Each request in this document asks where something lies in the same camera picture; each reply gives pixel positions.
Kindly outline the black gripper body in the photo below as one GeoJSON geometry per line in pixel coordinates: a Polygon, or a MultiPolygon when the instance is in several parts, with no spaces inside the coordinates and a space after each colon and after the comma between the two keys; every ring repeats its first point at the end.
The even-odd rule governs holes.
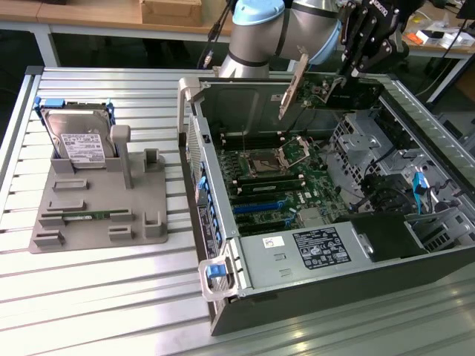
{"type": "Polygon", "coordinates": [[[397,23],[399,21],[400,6],[397,1],[363,0],[363,7],[367,9],[370,18],[377,22],[397,23]]]}

